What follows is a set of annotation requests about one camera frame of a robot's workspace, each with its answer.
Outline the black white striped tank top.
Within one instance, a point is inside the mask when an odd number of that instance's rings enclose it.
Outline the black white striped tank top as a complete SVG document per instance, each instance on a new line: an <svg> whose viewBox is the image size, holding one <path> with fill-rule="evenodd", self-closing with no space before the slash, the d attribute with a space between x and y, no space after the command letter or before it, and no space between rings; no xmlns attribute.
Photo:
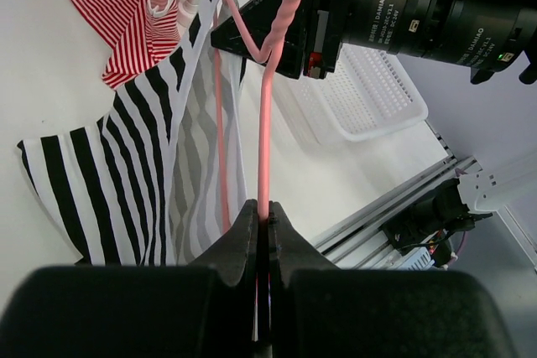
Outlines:
<svg viewBox="0 0 537 358"><path fill-rule="evenodd" d="M237 218L247 198L238 118L246 61L211 46L227 15L223 0L201 0L176 49L121 85L106 115L19 143L81 263L186 264Z"/></svg>

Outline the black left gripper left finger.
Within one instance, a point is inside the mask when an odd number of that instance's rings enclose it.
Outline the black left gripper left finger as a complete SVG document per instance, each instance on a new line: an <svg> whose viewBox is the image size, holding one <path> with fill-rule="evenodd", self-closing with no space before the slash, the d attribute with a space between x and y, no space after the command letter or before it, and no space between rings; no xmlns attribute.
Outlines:
<svg viewBox="0 0 537 358"><path fill-rule="evenodd" d="M231 228L187 267L215 270L229 288L253 291L257 274L258 202L247 200Z"/></svg>

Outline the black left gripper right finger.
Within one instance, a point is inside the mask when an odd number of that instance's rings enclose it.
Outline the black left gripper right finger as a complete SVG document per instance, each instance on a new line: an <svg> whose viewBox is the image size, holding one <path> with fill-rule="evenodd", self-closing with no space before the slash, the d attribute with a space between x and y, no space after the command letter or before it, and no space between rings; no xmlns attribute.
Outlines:
<svg viewBox="0 0 537 358"><path fill-rule="evenodd" d="M273 201L269 203L268 253L272 289L314 288L342 273L293 227L283 206Z"/></svg>

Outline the pink wire hanger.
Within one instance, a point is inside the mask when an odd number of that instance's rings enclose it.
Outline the pink wire hanger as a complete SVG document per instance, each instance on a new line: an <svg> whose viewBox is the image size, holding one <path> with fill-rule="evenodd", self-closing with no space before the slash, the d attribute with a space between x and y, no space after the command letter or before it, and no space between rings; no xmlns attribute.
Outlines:
<svg viewBox="0 0 537 358"><path fill-rule="evenodd" d="M271 135L271 107L272 86L274 74L280 62L284 38L289 26L295 18L301 0L282 0L276 16L272 22L271 30L258 47L244 23L234 0L223 0L230 10L233 22L245 43L249 54L258 63L265 63L266 67L262 77L261 101L259 114L258 139L258 217L261 225L269 221L269 191L270 191L270 135Z"/></svg>

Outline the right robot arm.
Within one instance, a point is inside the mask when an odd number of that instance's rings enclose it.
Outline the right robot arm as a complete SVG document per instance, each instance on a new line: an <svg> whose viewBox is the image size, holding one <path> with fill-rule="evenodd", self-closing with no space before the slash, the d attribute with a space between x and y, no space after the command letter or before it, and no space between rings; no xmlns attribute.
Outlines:
<svg viewBox="0 0 537 358"><path fill-rule="evenodd" d="M250 0L241 21L220 23L212 45L252 58L240 31L256 45L269 38L288 0ZM297 79L323 79L336 68L344 44L405 54L471 71L481 84L506 70L520 55L529 65L519 79L536 81L536 0L295 0L277 71Z"/></svg>

